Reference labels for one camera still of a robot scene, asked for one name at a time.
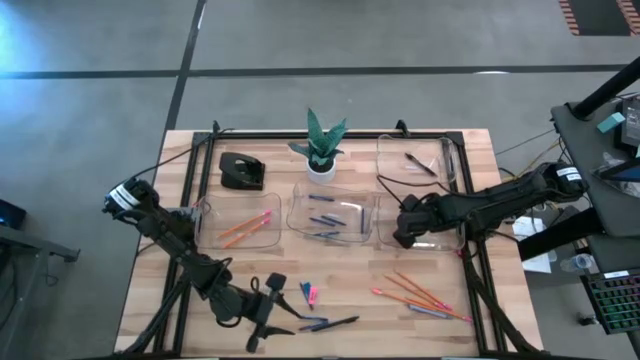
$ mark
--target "wooden table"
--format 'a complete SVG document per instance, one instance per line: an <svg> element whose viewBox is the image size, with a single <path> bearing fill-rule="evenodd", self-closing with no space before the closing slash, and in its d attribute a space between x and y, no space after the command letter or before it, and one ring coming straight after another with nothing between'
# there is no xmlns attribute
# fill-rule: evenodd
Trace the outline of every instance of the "wooden table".
<svg viewBox="0 0 640 360"><path fill-rule="evenodd" d="M462 130L464 133L472 181L476 190L496 185L500 176L488 130ZM187 149L193 131L169 131L161 159ZM338 159L338 172L332 186L368 190L382 194L375 181L375 140L344 140L345 151ZM470 313L461 260L453 252L405 251L381 247L377 233L355 246L332 246L303 238L285 224L296 182L306 179L304 158L293 153L283 140L217 140L209 178L209 194L218 196L255 196L255 192L229 191L220 185L219 156L223 151L242 152L267 164L265 189L282 198L282 235L280 243L266 250L201 250L212 258L232 256L230 269L235 285L249 288L252 276L262 283L271 272L288 277L284 289L287 301L301 312L308 312L299 282L310 281L319 288L319 304L313 315L340 319L360 315L360 319L318 333L273 336L261 341L254 356L270 357L426 357L477 355L473 327L459 320L440 320L409 311L388 298L375 296L370 288L379 287L396 294L409 295L387 281L383 275L400 269L432 290L458 312ZM187 167L185 155L160 167L155 188L165 207L177 207ZM192 199L197 196L201 165L196 171ZM421 189L433 192L436 187ZM509 232L507 227L501 229ZM147 239L140 246L148 244ZM516 328L534 346L542 343L529 290L518 254L510 240L499 237L487 242L498 301ZM168 256L157 246L136 260L126 305L118 333L116 350L126 348L147 325L158 309L165 281ZM482 305L489 344L494 344L488 310ZM295 319L281 309L272 312L273 326L297 330L309 322ZM172 339L173 326L168 327ZM183 356L246 357L245 344L253 324L243 321L238 327L224 329L215 323L208 302L194 293L183 343Z"/></svg>

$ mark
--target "clear plastic bin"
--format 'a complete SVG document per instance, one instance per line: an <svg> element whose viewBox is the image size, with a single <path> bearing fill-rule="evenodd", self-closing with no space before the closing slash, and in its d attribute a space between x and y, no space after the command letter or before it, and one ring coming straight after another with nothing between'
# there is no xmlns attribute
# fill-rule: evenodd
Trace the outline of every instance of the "clear plastic bin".
<svg viewBox="0 0 640 360"><path fill-rule="evenodd" d="M363 243L371 235L375 201L370 192L301 181L293 189L287 225L318 240Z"/></svg>
<svg viewBox="0 0 640 360"><path fill-rule="evenodd" d="M378 211L376 227L378 228L378 238L386 246L402 248L393 238L393 232L398 228L397 219L400 214L398 202L390 195L383 195L378 198ZM454 251L460 250L464 246L464 238L458 236L455 229L430 233L416 237L416 243L410 250L439 250Z"/></svg>
<svg viewBox="0 0 640 360"><path fill-rule="evenodd" d="M256 249L276 245L282 230L281 201L275 193L263 196L218 197L209 195L198 203L202 216L196 223L196 244L205 249L225 249L238 236L248 234L226 249ZM225 235L229 229L251 220Z"/></svg>
<svg viewBox="0 0 640 360"><path fill-rule="evenodd" d="M419 164L407 155L412 156ZM383 177L420 186L436 186L440 183L449 188L449 183L456 180L458 167L456 146L449 138L397 139L389 135L378 138L376 170ZM408 194L415 188L388 180L385 184L396 194Z"/></svg>

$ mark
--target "green plant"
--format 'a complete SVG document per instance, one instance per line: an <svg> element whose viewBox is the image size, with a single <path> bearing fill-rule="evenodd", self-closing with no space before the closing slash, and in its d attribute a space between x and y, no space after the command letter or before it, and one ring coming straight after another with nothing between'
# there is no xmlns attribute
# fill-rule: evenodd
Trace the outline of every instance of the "green plant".
<svg viewBox="0 0 640 360"><path fill-rule="evenodd" d="M326 134L322 131L320 122L313 113L313 110L307 111L307 126L309 127L309 146L302 146L293 142L289 143L291 150L302 154L309 159L311 168L318 172L326 172L333 166L333 160L338 154L344 154L342 150L337 149L342 137L347 132L345 127L347 119L343 119L338 125L334 126Z"/></svg>

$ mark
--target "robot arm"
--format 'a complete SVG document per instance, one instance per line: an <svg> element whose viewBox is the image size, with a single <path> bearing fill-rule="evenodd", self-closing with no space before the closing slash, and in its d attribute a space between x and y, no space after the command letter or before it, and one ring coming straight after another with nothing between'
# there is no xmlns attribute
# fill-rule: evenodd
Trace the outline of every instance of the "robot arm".
<svg viewBox="0 0 640 360"><path fill-rule="evenodd" d="M234 327L246 318L256 323L255 330L247 342L247 351L255 352L258 339L270 335L294 335L288 330L267 326L267 320L273 305L300 318L280 293L286 277L271 274L266 285L271 292L259 291L257 278L252 280L252 292L230 284L231 272L227 266L231 258L213 260L205 254L199 254L194 242L195 224L190 215L179 211L169 212L159 205L158 193L144 180L129 179L114 188L105 198L105 213L114 220L136 227L144 236L152 239L158 246L175 259L185 270L186 277L200 297L209 300L216 321L223 327ZM236 322L225 322L237 318Z"/></svg>
<svg viewBox="0 0 640 360"><path fill-rule="evenodd" d="M445 231L465 224L471 238L477 239L498 228L507 217L522 215L547 200L576 201L586 189L575 167L558 162L543 163L518 179L472 194L432 193L421 199L409 195L402 201L393 236L408 249L416 236L427 231Z"/></svg>

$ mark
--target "gray floor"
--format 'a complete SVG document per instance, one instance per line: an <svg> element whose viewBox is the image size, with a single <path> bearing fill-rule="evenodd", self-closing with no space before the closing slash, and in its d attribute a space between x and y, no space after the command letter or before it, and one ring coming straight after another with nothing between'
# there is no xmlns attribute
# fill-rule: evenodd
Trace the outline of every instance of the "gray floor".
<svg viewBox="0 0 640 360"><path fill-rule="evenodd" d="M179 69L195 0L0 0L0 71ZM193 69L307 66L617 64L630 37L574 37L555 0L210 0ZM489 128L502 150L551 129L549 108L610 73L211 79L187 82L176 128L303 128L313 107L352 128ZM100 212L117 181L153 164L176 81L0 80L0 198L27 209L27 230L82 248L38 290L26 359L108 354L137 241ZM498 157L519 171L549 134ZM558 151L546 158L557 158ZM529 276L545 348L631 359L620 336L580 328L575 279Z"/></svg>

